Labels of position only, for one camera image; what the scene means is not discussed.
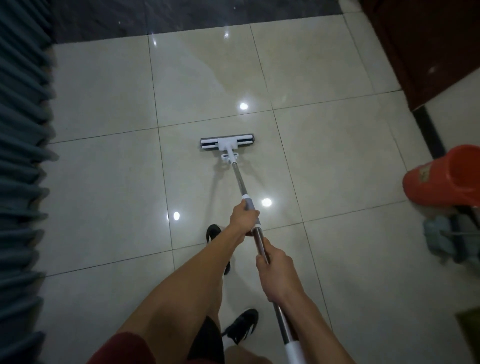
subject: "white sock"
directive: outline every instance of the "white sock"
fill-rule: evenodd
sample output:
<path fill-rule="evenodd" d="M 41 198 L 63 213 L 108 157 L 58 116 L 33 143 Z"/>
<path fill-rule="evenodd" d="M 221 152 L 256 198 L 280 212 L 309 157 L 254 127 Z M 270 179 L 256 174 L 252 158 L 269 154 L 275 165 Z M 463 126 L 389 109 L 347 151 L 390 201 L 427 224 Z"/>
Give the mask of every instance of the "white sock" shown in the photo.
<path fill-rule="evenodd" d="M 229 338 L 227 335 L 222 337 L 223 341 L 223 351 L 226 351 L 229 347 L 236 345 L 235 341 L 233 339 Z"/>

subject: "dark marble tile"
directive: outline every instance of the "dark marble tile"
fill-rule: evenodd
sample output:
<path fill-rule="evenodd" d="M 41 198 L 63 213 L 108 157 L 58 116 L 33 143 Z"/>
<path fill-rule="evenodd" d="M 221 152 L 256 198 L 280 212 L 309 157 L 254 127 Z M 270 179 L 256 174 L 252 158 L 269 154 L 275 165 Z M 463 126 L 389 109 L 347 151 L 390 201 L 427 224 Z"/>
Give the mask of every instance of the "dark marble tile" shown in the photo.
<path fill-rule="evenodd" d="M 249 23 L 342 14 L 337 0 L 249 0 Z"/>
<path fill-rule="evenodd" d="M 143 0 L 54 0 L 57 43 L 147 34 Z"/>
<path fill-rule="evenodd" d="M 148 33 L 248 24 L 247 0 L 145 0 Z"/>

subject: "person's left hand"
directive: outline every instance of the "person's left hand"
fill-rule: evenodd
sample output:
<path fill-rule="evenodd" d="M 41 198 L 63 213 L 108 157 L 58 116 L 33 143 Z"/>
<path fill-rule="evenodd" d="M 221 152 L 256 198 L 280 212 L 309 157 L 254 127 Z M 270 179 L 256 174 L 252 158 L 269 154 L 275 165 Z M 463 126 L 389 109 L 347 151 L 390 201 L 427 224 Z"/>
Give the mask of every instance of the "person's left hand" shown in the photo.
<path fill-rule="evenodd" d="M 233 208 L 232 216 L 230 216 L 230 225 L 239 229 L 242 234 L 250 233 L 260 215 L 258 210 L 245 211 L 246 206 L 247 202 L 242 200 Z"/>

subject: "bucket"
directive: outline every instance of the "bucket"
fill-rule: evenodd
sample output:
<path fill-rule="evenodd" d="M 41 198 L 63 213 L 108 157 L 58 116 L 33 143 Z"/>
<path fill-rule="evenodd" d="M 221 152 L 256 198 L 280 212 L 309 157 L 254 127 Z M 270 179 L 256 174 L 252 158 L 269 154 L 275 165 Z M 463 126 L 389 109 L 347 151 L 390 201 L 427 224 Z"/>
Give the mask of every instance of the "bucket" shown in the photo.
<path fill-rule="evenodd" d="M 407 197 L 424 206 L 480 206 L 480 147 L 456 146 L 403 178 Z"/>

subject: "mop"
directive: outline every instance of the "mop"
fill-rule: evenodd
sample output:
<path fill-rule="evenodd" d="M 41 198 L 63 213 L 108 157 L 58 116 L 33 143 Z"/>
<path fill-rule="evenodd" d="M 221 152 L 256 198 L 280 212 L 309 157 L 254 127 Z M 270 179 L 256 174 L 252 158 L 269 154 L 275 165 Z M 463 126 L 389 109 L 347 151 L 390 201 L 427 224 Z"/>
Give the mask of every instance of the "mop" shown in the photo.
<path fill-rule="evenodd" d="M 200 145 L 202 149 L 212 149 L 220 150 L 227 152 L 222 154 L 222 159 L 224 161 L 230 162 L 237 177 L 237 182 L 239 184 L 240 193 L 242 194 L 242 199 L 246 201 L 247 210 L 255 210 L 253 201 L 248 196 L 247 189 L 243 183 L 243 178 L 240 174 L 240 169 L 237 164 L 238 153 L 234 153 L 235 149 L 238 149 L 239 146 L 249 146 L 252 145 L 255 141 L 253 134 L 243 134 L 243 135 L 231 135 L 217 138 L 202 138 L 200 140 Z M 255 244 L 257 246 L 258 253 L 261 254 L 265 261 L 270 264 L 270 257 L 265 253 L 264 247 L 264 233 L 262 231 L 262 226 L 260 220 L 257 219 L 257 222 L 252 229 L 252 236 L 255 239 Z M 298 341 L 298 336 L 287 317 L 283 313 L 282 309 L 276 304 L 273 304 L 276 318 L 278 320 L 278 325 L 280 326 L 280 332 L 282 334 L 283 343 L 285 345 L 285 350 L 287 351 L 288 362 L 290 364 L 306 364 L 303 351 Z"/>

